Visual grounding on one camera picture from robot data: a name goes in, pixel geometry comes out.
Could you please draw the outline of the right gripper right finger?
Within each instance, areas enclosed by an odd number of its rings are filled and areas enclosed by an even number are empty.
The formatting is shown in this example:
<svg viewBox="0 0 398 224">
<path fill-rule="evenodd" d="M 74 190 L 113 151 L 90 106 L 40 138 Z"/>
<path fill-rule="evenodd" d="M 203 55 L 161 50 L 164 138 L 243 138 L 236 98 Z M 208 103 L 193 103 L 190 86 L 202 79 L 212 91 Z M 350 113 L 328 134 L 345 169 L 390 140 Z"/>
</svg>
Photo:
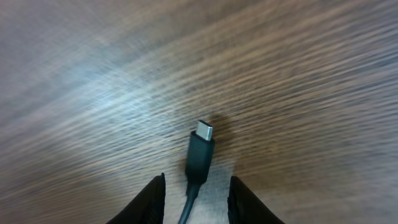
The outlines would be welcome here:
<svg viewBox="0 0 398 224">
<path fill-rule="evenodd" d="M 236 176 L 230 179 L 228 220 L 230 224 L 284 224 Z"/>
</svg>

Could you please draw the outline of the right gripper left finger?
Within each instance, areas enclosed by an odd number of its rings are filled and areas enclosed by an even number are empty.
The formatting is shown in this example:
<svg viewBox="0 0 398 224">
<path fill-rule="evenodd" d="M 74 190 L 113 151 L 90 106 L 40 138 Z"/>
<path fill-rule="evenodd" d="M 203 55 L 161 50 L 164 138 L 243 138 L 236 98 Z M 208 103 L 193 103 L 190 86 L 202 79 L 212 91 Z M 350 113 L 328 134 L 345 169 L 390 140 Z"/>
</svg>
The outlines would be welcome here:
<svg viewBox="0 0 398 224">
<path fill-rule="evenodd" d="M 106 224 L 163 224 L 165 187 L 164 173 L 155 176 Z"/>
</svg>

